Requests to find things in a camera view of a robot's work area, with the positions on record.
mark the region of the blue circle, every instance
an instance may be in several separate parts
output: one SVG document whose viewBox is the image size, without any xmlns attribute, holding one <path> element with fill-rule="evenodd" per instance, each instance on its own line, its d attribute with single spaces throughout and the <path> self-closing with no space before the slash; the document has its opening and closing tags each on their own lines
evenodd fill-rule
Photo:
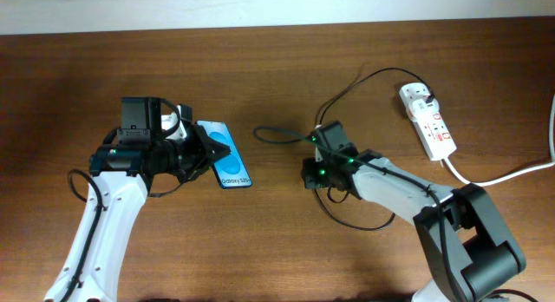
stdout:
<svg viewBox="0 0 555 302">
<path fill-rule="evenodd" d="M 221 142 L 227 146 L 231 146 L 232 144 L 221 133 L 211 132 L 208 136 L 210 136 L 210 138 L 214 139 L 215 141 Z M 216 162 L 216 165 L 228 174 L 237 174 L 241 171 L 239 160 L 237 160 L 234 154 L 229 154 L 224 159 Z"/>
</svg>

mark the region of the tabletop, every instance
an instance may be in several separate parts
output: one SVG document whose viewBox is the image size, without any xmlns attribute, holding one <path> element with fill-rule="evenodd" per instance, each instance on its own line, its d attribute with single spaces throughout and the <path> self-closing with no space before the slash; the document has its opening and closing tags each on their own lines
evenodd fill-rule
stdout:
<svg viewBox="0 0 555 302">
<path fill-rule="evenodd" d="M 118 300 L 307 301 L 411 293 L 430 280 L 414 228 L 360 232 L 330 220 L 300 176 L 314 148 L 264 144 L 258 125 L 307 134 L 320 105 L 363 75 L 402 67 L 434 89 L 473 181 L 548 161 L 555 93 L 551 17 L 274 28 L 0 36 L 0 299 L 39 301 L 62 269 L 83 204 L 66 173 L 120 123 L 121 97 L 158 96 L 227 123 L 253 186 L 222 190 L 212 172 L 140 211 Z M 374 149 L 432 182 L 460 187 L 430 161 L 408 120 L 401 72 L 373 77 L 326 115 L 359 150 Z M 176 180 L 156 177 L 153 191 Z M 527 269 L 503 287 L 550 300 L 555 173 L 488 187 Z M 80 189 L 85 190 L 84 183 Z M 388 210 L 329 205 L 360 226 Z"/>
</svg>

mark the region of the power strip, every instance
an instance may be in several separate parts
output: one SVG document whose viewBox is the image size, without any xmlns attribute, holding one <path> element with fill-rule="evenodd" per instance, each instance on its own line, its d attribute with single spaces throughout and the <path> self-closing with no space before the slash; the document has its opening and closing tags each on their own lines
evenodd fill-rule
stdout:
<svg viewBox="0 0 555 302">
<path fill-rule="evenodd" d="M 435 98 L 426 103 L 430 94 L 426 85 L 419 82 L 403 86 L 399 95 L 430 160 L 446 159 L 457 146 L 441 117 L 440 104 Z"/>
</svg>

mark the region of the white cable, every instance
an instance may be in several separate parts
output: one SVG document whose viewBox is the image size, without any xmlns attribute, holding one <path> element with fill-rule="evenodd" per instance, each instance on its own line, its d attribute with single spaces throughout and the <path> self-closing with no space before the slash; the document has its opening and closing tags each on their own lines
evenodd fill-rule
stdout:
<svg viewBox="0 0 555 302">
<path fill-rule="evenodd" d="M 552 157 L 551 158 L 552 160 L 549 163 L 539 164 L 539 165 L 533 166 L 533 167 L 527 167 L 527 168 L 521 169 L 519 171 L 516 171 L 516 172 L 510 173 L 510 174 L 507 174 L 505 176 L 499 177 L 498 179 L 495 179 L 495 180 L 483 181 L 483 182 L 473 182 L 473 181 L 467 180 L 461 174 L 459 174 L 459 172 L 454 168 L 453 164 L 451 164 L 451 161 L 448 158 L 443 159 L 443 161 L 445 162 L 445 164 L 447 165 L 447 167 L 449 168 L 451 173 L 453 173 L 454 177 L 456 177 L 459 181 L 462 181 L 465 184 L 469 184 L 469 183 L 472 182 L 472 183 L 474 183 L 478 186 L 481 186 L 481 187 L 498 184 L 498 183 L 501 183 L 502 181 L 510 180 L 511 178 L 517 177 L 519 175 L 522 175 L 522 174 L 525 174 L 525 173 L 528 173 L 528 172 L 537 171 L 537 170 L 542 169 L 542 168 L 553 167 L 553 166 L 555 166 L 555 147 L 553 146 L 553 122 L 554 122 L 554 118 L 555 118 L 555 96 L 553 97 L 552 112 L 549 115 L 549 153 Z"/>
</svg>

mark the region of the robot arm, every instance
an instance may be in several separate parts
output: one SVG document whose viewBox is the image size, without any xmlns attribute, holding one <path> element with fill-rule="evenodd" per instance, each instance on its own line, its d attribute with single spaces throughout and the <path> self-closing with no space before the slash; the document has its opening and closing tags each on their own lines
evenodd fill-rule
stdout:
<svg viewBox="0 0 555 302">
<path fill-rule="evenodd" d="M 121 127 L 90 159 L 89 172 L 101 197 L 89 184 L 74 243 L 45 302 L 115 302 L 129 235 L 154 176 L 168 173 L 180 184 L 194 181 L 230 153 L 192 124 L 189 107 L 169 104 L 173 113 L 161 115 L 161 103 L 169 104 L 150 97 L 122 99 Z"/>
<path fill-rule="evenodd" d="M 437 185 L 402 171 L 377 152 L 358 153 L 338 121 L 317 128 L 311 136 L 322 147 L 317 149 L 317 159 L 304 160 L 306 188 L 336 187 L 348 191 L 361 200 L 386 207 L 415 226 L 434 280 L 415 294 L 414 302 L 477 302 L 526 268 L 524 254 L 481 187 L 469 184 L 454 189 Z M 396 174 L 428 188 L 422 190 Z M 442 256 L 440 219 L 431 192 L 441 202 L 444 215 L 449 272 Z M 464 244 L 457 236 L 463 228 L 476 231 Z"/>
</svg>

